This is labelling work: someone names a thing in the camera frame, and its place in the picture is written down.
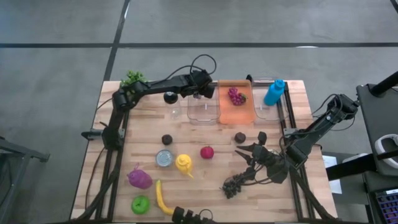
gray floor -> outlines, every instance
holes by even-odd
[[[124,0],[0,1],[0,43],[111,43]],[[121,42],[398,42],[388,0],[132,0]],[[0,136],[41,152],[32,162],[11,223],[68,218],[111,49],[0,49]],[[398,48],[119,49],[111,80],[126,70],[160,79],[199,54],[218,62],[215,79],[304,80],[312,109],[330,93],[397,70]],[[212,69],[210,61],[198,65]],[[332,152],[370,152],[359,114],[353,127],[320,142]],[[337,205],[358,220],[362,207]]]

green apple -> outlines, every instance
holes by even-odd
[[[143,195],[137,196],[133,199],[131,210],[134,214],[142,215],[148,212],[150,201],[149,198]]]

table leg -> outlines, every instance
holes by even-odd
[[[373,154],[361,156],[352,161],[326,168],[329,180],[336,180],[349,175],[361,174],[365,171],[376,171]]]

yellow banana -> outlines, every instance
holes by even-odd
[[[173,215],[174,209],[167,207],[163,202],[162,183],[160,182],[160,180],[157,180],[156,182],[156,199],[157,205],[160,207],[160,209],[162,209],[165,214]]]

dark grape bunch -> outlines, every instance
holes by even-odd
[[[237,193],[242,191],[241,184],[243,184],[244,179],[241,175],[234,175],[231,180],[224,183],[221,188],[227,199],[234,197]]]
[[[243,105],[246,102],[247,96],[243,93],[238,93],[238,89],[236,87],[229,88],[228,95],[235,106]]]

